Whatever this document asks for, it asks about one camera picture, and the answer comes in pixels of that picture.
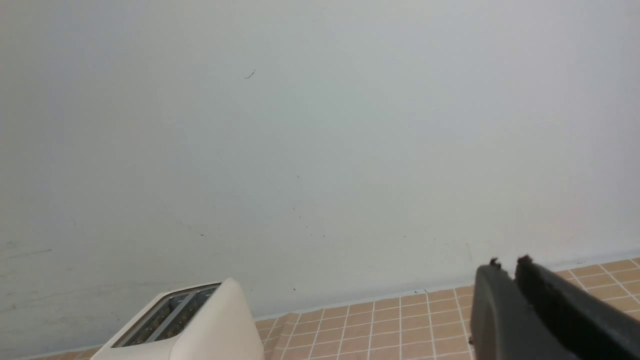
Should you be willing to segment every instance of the tile grout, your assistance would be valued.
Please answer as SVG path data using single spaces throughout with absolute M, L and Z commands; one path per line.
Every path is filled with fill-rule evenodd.
M 461 295 L 458 298 L 462 298 L 462 297 L 473 297 L 473 295 Z M 440 301 L 447 301 L 447 300 L 457 300 L 456 298 L 451 298 L 451 299 L 444 299 L 444 300 L 437 300 L 437 301 L 432 301 L 431 303 L 434 302 L 440 302 Z M 417 304 L 411 304 L 411 305 L 405 305 L 405 306 L 393 306 L 393 307 L 385 307 L 384 309 L 380 309 L 380 310 L 375 310 L 375 311 L 384 311 L 384 310 L 389 310 L 389 309 L 399 309 L 400 307 L 409 307 L 409 306 L 415 306 L 415 305 L 421 305 L 421 304 L 426 304 L 425 302 L 419 302 Z M 466 307 L 471 307 L 471 305 L 469 306 L 461 306 L 460 308 L 465 309 Z M 445 311 L 434 311 L 433 314 L 438 314 L 438 313 L 446 313 L 447 311 L 454 311 L 455 309 L 452 310 L 445 310 Z M 362 311 L 361 313 L 354 313 L 354 314 L 347 314 L 347 315 L 340 315 L 340 316 L 334 316 L 331 318 L 320 318 L 318 320 L 310 320 L 307 322 L 300 322 L 298 324 L 303 324 L 303 323 L 310 323 L 310 322 L 318 322 L 318 321 L 322 321 L 322 320 L 329 320 L 329 319 L 336 319 L 336 318 L 342 318 L 342 317 L 347 317 L 347 316 L 351 316 L 351 315 L 359 315 L 359 314 L 364 314 L 364 313 L 368 313 L 369 311 Z M 411 315 L 411 316 L 406 316 L 407 318 L 413 318 L 416 316 L 422 316 L 422 315 Z
M 462 308 L 460 308 L 460 303 L 458 302 L 458 298 L 456 297 L 456 304 L 458 305 L 458 313 L 460 314 L 460 320 L 462 321 L 462 331 L 465 333 L 465 338 L 467 339 L 467 349 L 469 350 L 469 354 L 471 354 L 471 344 L 469 343 L 469 336 L 467 334 L 467 326 L 465 326 L 465 317 L 462 316 Z
M 427 299 L 427 311 L 429 310 L 429 305 L 428 304 L 429 304 L 429 299 Z M 400 310 L 399 310 L 399 314 L 398 314 L 400 316 L 399 320 L 398 320 L 398 333 L 399 333 L 399 335 L 398 335 L 398 337 L 399 337 L 398 352 L 400 353 L 400 359 L 402 359 L 402 345 L 403 345 L 402 344 L 402 319 L 403 319 L 403 317 L 402 317 L 402 308 L 403 307 L 402 307 L 402 304 L 400 304 L 400 299 L 398 299 L 398 305 L 400 305 L 399 306 Z
M 438 340 L 449 340 L 449 339 L 456 339 L 456 338 L 462 338 L 462 337 L 464 337 L 464 335 L 452 336 L 450 338 L 442 338 L 442 339 L 438 339 Z M 417 342 L 412 343 L 412 344 L 434 343 L 434 342 L 435 342 L 435 340 L 424 340 L 424 341 L 417 341 Z M 400 345 L 389 345 L 389 346 L 386 346 L 386 347 L 376 347 L 376 348 L 373 348 L 373 349 L 371 349 L 371 347 L 369 347 L 369 350 L 377 350 L 377 349 L 380 349 L 380 348 L 392 348 L 392 347 L 398 347 L 398 346 L 402 346 L 402 344 L 400 344 Z M 341 352 L 341 353 L 334 354 L 334 355 L 352 354 L 354 352 L 363 352 L 363 351 L 364 350 L 354 350 L 354 351 L 348 351 L 348 352 Z M 449 355 L 449 354 L 468 354 L 468 351 L 447 352 L 447 353 L 440 354 L 440 355 L 437 355 L 437 356 L 444 356 L 444 355 Z
M 431 332 L 431 352 L 433 353 L 433 356 L 436 356 L 436 339 L 433 336 L 433 323 L 431 322 L 431 306 L 429 305 L 429 293 L 425 291 L 424 296 L 427 297 L 427 312 L 429 315 L 429 331 Z
M 631 296 L 631 297 L 632 297 L 632 298 L 633 298 L 633 299 L 634 299 L 638 304 L 640 304 L 640 300 L 636 299 L 636 298 L 634 297 L 634 295 L 633 295 L 633 294 L 631 294 L 631 291 L 628 291 L 626 287 L 624 287 L 624 286 L 623 286 L 623 285 L 622 285 L 622 284 L 621 284 L 621 283 L 620 283 L 620 282 L 619 282 L 615 277 L 613 277 L 613 275 L 611 275 L 611 273 L 609 273 L 609 272 L 607 271 L 607 269 L 605 269 L 605 268 L 604 268 L 604 266 L 602 266 L 602 265 L 600 265 L 600 264 L 598 264 L 598 266 L 599 266 L 602 270 L 604 270 L 607 274 L 609 274 L 609 276 L 611 276 L 611 279 L 613 279 L 613 281 L 615 281 L 615 282 L 616 282 L 616 284 L 618 284 L 618 286 L 619 286 L 619 287 L 621 287 L 623 290 L 625 290 L 625 292 L 626 292 L 629 296 Z
M 407 331 L 409 330 L 416 330 L 416 329 L 427 329 L 427 327 L 416 327 L 415 329 L 407 329 Z M 390 331 L 390 332 L 381 332 L 379 334 L 374 334 L 374 335 L 382 335 L 382 334 L 395 334 L 396 332 L 399 331 Z M 402 344 L 402 345 L 409 345 L 409 344 L 418 344 L 418 343 L 428 343 L 429 341 L 437 341 L 437 340 L 449 340 L 449 339 L 455 339 L 455 338 L 460 338 L 462 336 L 466 336 L 465 334 L 462 335 L 455 335 L 455 336 L 448 336 L 446 338 L 437 338 L 437 339 L 433 339 L 433 340 L 420 340 L 420 341 L 414 341 L 412 343 L 406 343 L 406 344 Z M 351 339 L 362 339 L 362 338 L 368 338 L 369 335 L 364 335 L 364 336 L 356 336 L 355 338 L 348 338 L 348 339 L 344 339 L 344 340 L 351 340 Z M 324 341 L 322 343 L 319 344 L 328 344 L 328 343 L 337 343 L 341 340 L 333 340 L 333 341 Z M 289 349 L 289 348 L 300 348 L 300 347 L 308 347 L 311 346 L 311 344 L 306 344 L 306 345 L 299 345 L 297 347 L 287 347 L 287 348 L 279 348 L 280 350 L 285 350 L 285 349 Z
M 373 314 L 374 311 L 376 310 L 376 303 L 373 303 L 373 307 L 371 308 L 371 328 L 369 329 L 369 347 L 367 348 L 367 359 L 371 357 L 371 340 L 373 339 Z
M 391 345 L 391 346 L 387 346 L 387 347 L 379 347 L 379 348 L 392 348 L 392 347 L 396 347 L 398 345 Z M 338 356 L 343 355 L 343 354 L 354 354 L 355 352 L 363 352 L 364 350 L 356 350 L 356 351 L 349 351 L 349 352 L 343 352 L 341 354 L 338 354 Z M 439 356 L 446 356 L 446 355 L 457 355 L 457 354 L 468 354 L 467 351 L 458 351 L 458 352 L 446 352 L 444 354 L 440 354 Z M 332 357 L 334 355 L 325 355 L 325 356 L 318 356 L 318 357 L 310 357 L 309 359 L 322 359 L 323 357 Z M 437 358 L 437 356 L 423 356 L 423 357 L 418 357 L 415 360 L 421 360 L 421 359 L 435 359 Z
M 296 320 L 296 323 L 293 325 L 293 329 L 291 329 L 291 334 L 289 335 L 289 339 L 287 339 L 287 344 L 284 347 L 284 351 L 282 351 L 282 356 L 280 356 L 280 360 L 282 360 L 282 358 L 284 357 L 284 354 L 287 351 L 287 348 L 289 347 L 289 343 L 291 342 L 291 338 L 293 338 L 293 334 L 296 333 L 296 326 L 298 326 L 298 320 L 300 320 L 300 316 L 301 314 L 298 314 L 298 319 Z
M 575 274 L 571 271 L 571 269 L 567 270 L 570 274 L 572 274 L 573 276 L 575 276 Z M 587 288 L 582 284 L 582 281 L 580 281 L 580 279 L 578 279 L 577 277 L 575 278 L 575 280 L 578 282 L 578 284 L 580 284 L 580 286 L 582 286 L 582 290 L 583 291 L 587 291 Z
M 322 316 L 324 315 L 324 310 L 326 309 L 322 309 L 322 314 L 320 315 L 320 319 L 322 319 Z M 318 331 L 316 331 L 316 336 L 314 336 L 314 342 L 311 344 L 311 349 L 309 350 L 309 356 L 311 356 L 311 354 L 314 353 L 314 347 L 316 345 L 316 340 L 318 339 L 318 334 L 320 333 L 320 324 L 318 324 Z
M 347 315 L 349 314 L 349 310 L 350 309 L 351 309 L 351 305 L 349 305 L 347 307 Z M 347 325 L 347 319 L 346 318 L 344 319 L 344 325 Z M 340 356 L 340 351 L 342 351 L 342 342 L 344 341 L 344 329 L 346 329 L 346 328 L 347 328 L 346 326 L 342 328 L 342 335 L 340 335 L 340 345 L 338 345 L 338 356 Z
M 381 322 L 385 322 L 385 321 L 392 321 L 392 320 L 400 320 L 400 319 L 399 319 L 399 318 L 395 318 L 395 319 L 383 320 L 383 321 L 381 321 Z M 433 327 L 438 327 L 438 326 L 452 325 L 452 324 L 460 323 L 460 322 L 461 322 L 461 323 L 462 323 L 462 325 L 464 326 L 464 323 L 465 323 L 465 322 L 467 322 L 467 321 L 469 321 L 469 320 L 457 321 L 457 322 L 439 323 L 438 325 L 429 325 L 429 326 L 414 327 L 414 328 L 411 328 L 411 329 L 407 329 L 407 331 L 409 331 L 409 330 L 427 329 L 427 328 L 432 327 L 432 326 L 433 326 Z M 362 325 L 367 325 L 367 324 L 368 324 L 368 323 L 363 323 L 363 324 L 360 324 L 360 325 L 352 325 L 352 326 L 347 326 L 347 327 L 356 327 L 356 326 L 362 326 Z M 379 333 L 377 333 L 377 334 L 375 334 L 375 335 L 393 334 L 393 333 L 395 333 L 395 332 L 399 332 L 399 331 L 379 332 Z M 299 336 L 299 335 L 306 335 L 306 334 L 313 334 L 313 333 L 314 333 L 313 331 L 312 331 L 312 332 L 304 332 L 303 334 L 296 334 L 295 336 Z M 458 335 L 458 336 L 451 336 L 450 338 L 442 338 L 442 339 L 437 339 L 437 340 L 453 339 L 453 338 L 457 338 L 457 337 L 459 337 L 459 336 L 462 336 L 462 335 Z M 360 338 L 367 338 L 367 337 L 369 337 L 369 335 L 354 336 L 353 338 L 348 338 L 348 339 L 345 339 L 345 340 L 360 339 Z M 323 341 L 323 342 L 318 343 L 318 344 L 334 343 L 334 342 L 337 342 L 337 341 L 340 341 L 340 340 Z M 422 342 L 425 342 L 425 341 L 414 341 L 413 343 L 422 343 Z M 300 346 L 297 346 L 297 347 L 307 347 L 307 346 L 309 346 L 309 345 L 300 345 Z

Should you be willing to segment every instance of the white wall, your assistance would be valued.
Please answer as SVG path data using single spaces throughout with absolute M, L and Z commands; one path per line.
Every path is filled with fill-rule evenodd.
M 0 0 L 0 358 L 229 276 L 260 316 L 640 247 L 639 33 L 635 0 Z

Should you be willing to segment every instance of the white toaster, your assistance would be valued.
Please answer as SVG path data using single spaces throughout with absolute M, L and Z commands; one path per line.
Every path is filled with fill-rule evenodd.
M 260 336 L 233 279 L 158 295 L 92 360 L 263 360 Z

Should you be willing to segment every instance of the tile backsplash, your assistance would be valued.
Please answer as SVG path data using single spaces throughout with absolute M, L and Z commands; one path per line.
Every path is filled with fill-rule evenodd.
M 640 258 L 556 272 L 640 320 Z M 473 286 L 415 293 L 255 323 L 265 360 L 471 360 Z M 41 359 L 89 359 L 96 349 Z

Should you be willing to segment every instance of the beige tile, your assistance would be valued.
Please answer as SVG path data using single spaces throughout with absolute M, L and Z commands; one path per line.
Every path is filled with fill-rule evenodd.
M 291 335 L 293 333 L 293 328 L 295 327 L 295 325 L 293 325 L 292 323 L 285 323 L 282 326 L 282 332 L 280 333 L 281 335 Z
M 83 351 L 73 351 L 73 352 L 65 352 L 64 354 L 62 354 L 61 357 L 59 357 L 59 360 L 75 360 L 77 359 L 77 357 L 82 354 Z
M 604 274 L 604 269 L 601 268 L 600 265 L 591 265 L 591 266 L 585 266 L 582 268 L 571 269 L 571 272 L 576 277 L 583 277 L 583 276 L 589 276 L 589 275 Z
M 371 312 L 347 316 L 347 326 L 362 325 L 371 322 Z
M 331 318 L 324 319 L 320 323 L 320 330 L 330 330 L 330 329 L 338 329 L 339 327 L 344 327 L 344 321 L 346 316 L 341 318 Z
M 371 324 L 349 326 L 344 328 L 344 338 L 351 339 L 360 336 L 369 336 L 371 333 Z
M 640 281 L 627 282 L 626 284 L 622 284 L 622 286 L 633 295 L 640 294 Z
M 340 354 L 339 360 L 367 360 L 369 351 L 352 352 L 350 354 Z
M 460 354 L 440 355 L 438 360 L 471 360 L 471 354 L 463 352 Z
M 255 322 L 255 328 L 258 330 L 270 329 L 273 327 L 273 324 L 276 322 L 277 318 L 260 320 Z
M 294 336 L 291 336 L 291 339 L 289 340 L 289 344 L 287 345 L 287 347 L 301 347 L 305 345 L 311 345 L 314 343 L 315 338 L 316 338 L 315 332 L 310 332 L 308 334 L 302 334 L 302 335 L 294 335 Z
M 447 300 L 453 299 L 455 297 L 456 294 L 453 289 L 434 291 L 433 293 L 429 293 L 428 295 L 429 301 Z
M 342 338 L 342 329 L 332 329 L 318 332 L 316 343 L 329 343 Z
M 636 280 L 640 280 L 640 268 L 614 272 L 611 275 L 619 282 L 636 281 Z
M 419 327 L 429 326 L 429 315 L 414 316 L 412 318 L 403 318 L 402 330 L 417 329 Z
M 298 323 L 298 319 L 300 318 L 300 314 L 289 313 L 285 315 L 285 323 Z
M 625 297 L 627 292 L 618 284 L 601 286 L 589 289 L 588 292 L 600 300 L 612 299 L 614 297 Z
M 403 318 L 407 318 L 409 316 L 426 315 L 428 313 L 429 313 L 429 306 L 427 305 L 427 303 L 402 307 Z
M 400 299 L 402 306 L 421 304 L 423 302 L 427 302 L 427 294 L 409 295 Z
M 582 285 L 580 285 L 580 283 L 578 282 L 578 279 L 569 279 L 567 280 L 567 282 L 571 283 L 571 285 L 575 286 L 578 289 L 581 289 L 581 290 L 584 289 Z
M 277 338 L 278 336 L 280 336 L 280 334 L 282 333 L 282 328 L 284 327 L 284 324 L 278 327 L 274 327 L 271 329 L 271 332 L 269 333 L 269 337 L 267 339 L 273 339 L 273 338 Z
M 402 344 L 418 343 L 421 341 L 431 340 L 431 328 L 423 327 L 421 329 L 403 330 Z
M 89 359 L 89 358 L 91 358 L 91 356 L 94 356 L 95 353 L 98 352 L 98 350 L 100 350 L 99 347 L 91 348 L 89 350 L 85 350 L 82 354 L 80 354 L 78 359 Z
M 639 320 L 640 321 L 640 310 L 638 311 L 629 311 L 627 313 L 627 315 L 631 316 L 632 318 Z
M 281 316 L 281 317 L 277 318 L 277 319 L 276 319 L 276 323 L 274 323 L 274 324 L 273 324 L 273 326 L 275 327 L 275 326 L 282 326 L 282 325 L 284 325 L 284 323 L 285 323 L 286 319 L 287 319 L 287 316 L 286 316 L 286 315 L 285 315 L 285 316 Z
M 338 318 L 340 316 L 345 316 L 347 315 L 348 310 L 349 310 L 348 306 L 340 306 L 340 307 L 333 307 L 331 309 L 325 309 L 323 319 Z
M 442 325 L 445 323 L 460 321 L 460 313 L 458 310 L 446 311 L 444 313 L 431 314 L 431 322 L 433 325 Z
M 400 347 L 377 348 L 369 352 L 369 360 L 400 360 Z
M 319 326 L 320 326 L 319 321 L 299 323 L 298 325 L 296 325 L 296 328 L 293 329 L 293 333 L 295 335 L 298 335 L 298 334 L 306 334 L 307 332 L 316 332 L 318 331 Z
M 311 311 L 309 313 L 300 314 L 298 323 L 301 322 L 313 322 L 322 319 L 323 310 Z
M 460 309 L 460 313 L 462 313 L 462 320 L 471 320 L 471 309 L 472 307 L 464 307 Z
M 462 336 L 465 334 L 465 330 L 462 327 L 462 323 L 450 323 L 447 325 L 437 325 L 433 327 L 433 338 L 444 339 L 453 338 L 455 336 Z
M 429 310 L 431 313 L 441 313 L 442 311 L 449 311 L 453 309 L 457 309 L 458 304 L 454 299 L 452 300 L 441 300 L 429 303 Z
M 275 338 L 274 340 L 277 340 L 276 348 L 286 348 L 287 344 L 289 343 L 289 338 L 290 336 L 287 335 L 280 335 L 279 337 Z
M 278 339 L 271 339 L 264 342 L 264 351 L 271 351 L 276 347 Z
M 385 299 L 376 301 L 375 310 L 384 310 L 390 307 L 398 307 L 400 306 L 400 298 L 396 297 L 393 299 Z
M 349 315 L 366 313 L 368 311 L 373 311 L 373 302 L 364 302 L 362 304 L 355 304 L 355 305 L 349 306 Z
M 284 354 L 284 349 L 282 348 L 275 348 L 273 349 L 273 351 L 271 352 L 271 359 L 272 360 L 280 360 L 282 358 L 282 355 Z
M 400 317 L 400 308 L 395 307 L 392 309 L 384 309 L 379 311 L 374 311 L 373 313 L 373 321 L 379 322 L 384 320 L 392 320 Z
M 464 336 L 453 339 L 436 340 L 436 355 L 450 354 L 452 352 L 469 351 L 468 339 Z
M 556 271 L 556 275 L 562 277 L 564 280 L 573 279 L 573 275 L 569 270 Z
M 427 356 L 433 356 L 433 344 L 430 341 L 402 346 L 403 359 L 420 359 Z
M 296 347 L 285 350 L 282 360 L 305 360 L 309 358 L 311 347 Z
M 634 264 L 634 262 L 631 260 L 615 261 L 613 263 L 601 264 L 601 266 L 604 268 L 604 270 L 607 270 L 608 272 L 637 268 L 636 264 Z
M 383 322 L 374 322 L 372 334 L 381 334 L 383 332 L 400 331 L 400 319 L 387 320 Z
M 616 283 L 616 281 L 611 276 L 609 276 L 609 274 L 581 277 L 579 280 L 587 289 L 594 286 L 611 285 Z
M 371 336 L 371 348 L 392 347 L 396 345 L 400 345 L 399 332 Z
M 340 348 L 340 353 L 344 352 L 354 352 L 360 350 L 368 350 L 369 349 L 369 337 L 364 336 L 363 338 L 353 338 L 342 340 L 342 347 Z
M 271 328 L 258 330 L 258 335 L 260 335 L 260 340 L 267 340 L 269 333 L 271 332 Z
M 458 303 L 460 304 L 460 307 L 467 307 L 467 306 L 471 306 L 474 304 L 474 297 L 473 296 L 462 296 L 458 298 Z
M 474 286 L 463 286 L 461 288 L 456 288 L 457 296 L 465 296 L 465 295 L 473 295 L 474 294 Z
M 333 343 L 315 344 L 311 351 L 311 357 L 322 357 L 328 355 L 338 354 L 340 349 L 340 342 L 334 341 Z
M 621 299 L 605 300 L 605 302 L 620 311 L 640 310 L 640 303 L 638 303 L 638 301 L 632 296 L 623 297 Z

